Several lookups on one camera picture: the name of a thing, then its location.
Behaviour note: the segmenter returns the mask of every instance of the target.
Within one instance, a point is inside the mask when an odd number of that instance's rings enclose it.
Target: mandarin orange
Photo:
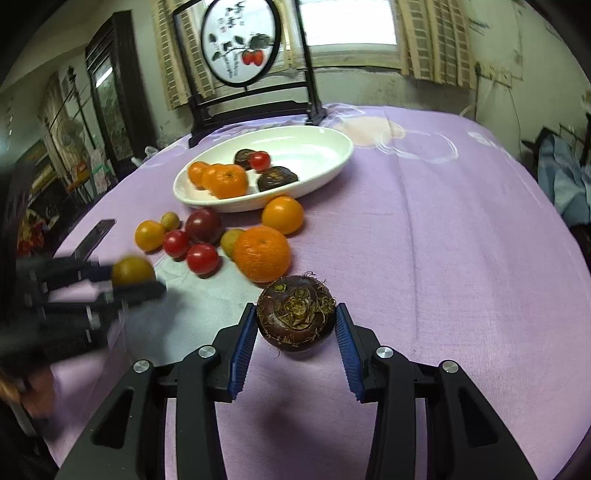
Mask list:
[[[223,167],[223,165],[221,163],[214,163],[213,165],[210,165],[208,168],[203,170],[203,175],[201,177],[201,185],[204,189],[212,189],[212,182],[214,177],[216,176],[216,172],[219,167]]]
[[[281,232],[267,226],[255,226],[238,237],[232,259],[249,280],[270,282],[289,269],[291,250]]]
[[[248,190],[246,170],[240,165],[222,165],[216,169],[209,187],[210,192],[219,199],[241,197]]]
[[[198,189],[203,188],[203,172],[206,168],[209,168],[209,163],[205,163],[202,161],[197,161],[191,163],[190,167],[187,169],[187,175],[189,180],[193,185],[195,185]]]

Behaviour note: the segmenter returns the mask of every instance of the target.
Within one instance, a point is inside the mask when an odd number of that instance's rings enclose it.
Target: orange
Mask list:
[[[262,211],[262,224],[283,235],[295,232],[304,223],[304,208],[291,197],[271,200]]]
[[[214,163],[213,165],[203,170],[203,175],[201,177],[201,185],[204,189],[211,190],[213,178],[216,176],[216,172],[219,167],[223,167],[223,165],[221,163]]]
[[[209,190],[219,199],[241,197],[248,190],[246,170],[240,165],[222,165],[216,169]]]
[[[190,167],[187,169],[187,175],[189,176],[189,180],[191,180],[191,183],[195,185],[198,189],[203,188],[203,172],[206,168],[209,167],[209,163],[197,161],[195,163],[191,163]]]
[[[255,226],[238,237],[232,259],[249,280],[275,281],[290,267],[290,244],[274,228]]]

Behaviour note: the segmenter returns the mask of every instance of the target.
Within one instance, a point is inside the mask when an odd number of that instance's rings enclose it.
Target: red tomato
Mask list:
[[[267,152],[254,152],[248,157],[248,163],[260,173],[271,166],[271,156]]]
[[[189,250],[189,236],[182,230],[173,230],[166,234],[162,246],[172,258],[180,258]]]
[[[220,257],[213,245],[193,245],[187,253],[187,265],[197,275],[206,275],[217,268]]]

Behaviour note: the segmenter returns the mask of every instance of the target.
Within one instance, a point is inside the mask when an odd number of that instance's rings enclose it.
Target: yellow fruit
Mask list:
[[[176,213],[166,212],[164,215],[162,215],[160,223],[164,225],[164,228],[167,232],[172,232],[178,228],[178,226],[181,224],[181,220],[178,218]]]
[[[271,200],[262,211],[262,224],[289,235],[304,223],[304,208],[291,197]]]
[[[222,246],[222,250],[228,256],[228,258],[232,258],[232,254],[234,253],[234,244],[236,243],[236,240],[238,240],[238,237],[242,235],[242,232],[244,232],[244,230],[240,228],[232,228],[222,235],[220,245]]]
[[[144,252],[151,252],[162,246],[166,229],[162,223],[146,220],[135,231],[135,244]]]
[[[113,265],[111,283],[114,287],[148,280],[156,280],[156,272],[147,258],[125,257]]]

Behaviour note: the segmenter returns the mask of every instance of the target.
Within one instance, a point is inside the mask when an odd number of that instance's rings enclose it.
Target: cable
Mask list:
[[[521,158],[523,155],[523,152],[521,151],[521,123],[519,121],[519,114],[517,113],[517,107],[515,106],[515,99],[513,98],[513,92],[511,91],[511,89],[509,87],[507,87],[507,90],[509,90],[509,95],[511,96],[511,103],[513,103],[513,110],[515,111],[515,118],[517,119],[517,127],[519,128],[519,138],[517,139],[517,143],[519,145],[519,157]]]
[[[474,121],[478,123],[478,94],[480,92],[480,65],[476,69],[476,100],[474,100]]]
[[[474,103],[471,103],[466,108],[464,108],[464,110],[461,111],[460,116],[465,116],[470,110],[473,109],[474,110],[474,121],[476,122],[476,114],[478,113],[478,90],[480,88],[480,76],[482,75],[482,69],[480,68],[480,63],[476,63],[475,70],[476,70],[476,98],[474,100]]]

